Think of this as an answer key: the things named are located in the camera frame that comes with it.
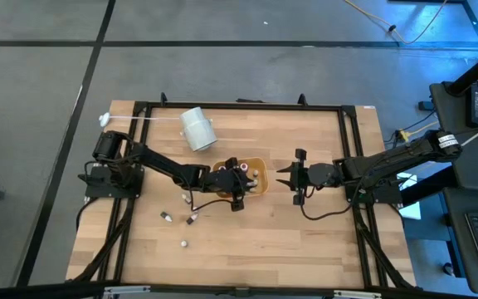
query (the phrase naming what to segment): wooden tabletop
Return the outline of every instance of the wooden tabletop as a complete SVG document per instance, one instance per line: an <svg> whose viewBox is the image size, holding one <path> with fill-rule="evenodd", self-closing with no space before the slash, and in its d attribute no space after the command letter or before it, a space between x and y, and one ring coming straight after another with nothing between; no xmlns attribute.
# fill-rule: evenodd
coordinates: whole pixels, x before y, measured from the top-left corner
<svg viewBox="0 0 478 299"><path fill-rule="evenodd" d="M112 115L131 115L133 101L115 100ZM378 117L372 106L356 107L365 155L383 151ZM178 117L185 109L154 108L152 117ZM201 210L192 225L185 220L186 193L173 181L146 169L144 186L134 208L134 218L124 262L122 282L172 285L251 287L363 287L356 233L351 212L310 221L292 204L293 193L276 179L295 159L295 149L307 150L307 164L343 157L337 114L328 111L203 110L218 142L210 149L192 152L179 134L179 121L153 120L147 145L181 164L206 164L230 157L260 157L266 162L269 190L245 198L245 209L233 213L227 203ZM105 130L128 132L129 120L112 119ZM349 119L347 127L351 128ZM141 122L136 130L139 139ZM350 148L355 155L349 130ZM193 193L195 205L215 199L215 194ZM322 189L306 200L305 210L316 216L347 207L344 189ZM77 276L102 246L112 199L99 199L82 214L80 229L67 271ZM166 222L163 211L173 218ZM384 252L409 282L412 265L401 220L387 205L375 206ZM182 240L188 246L180 246ZM117 249L110 257L107 277L112 277ZM373 282L377 275L368 249Z"/></svg>

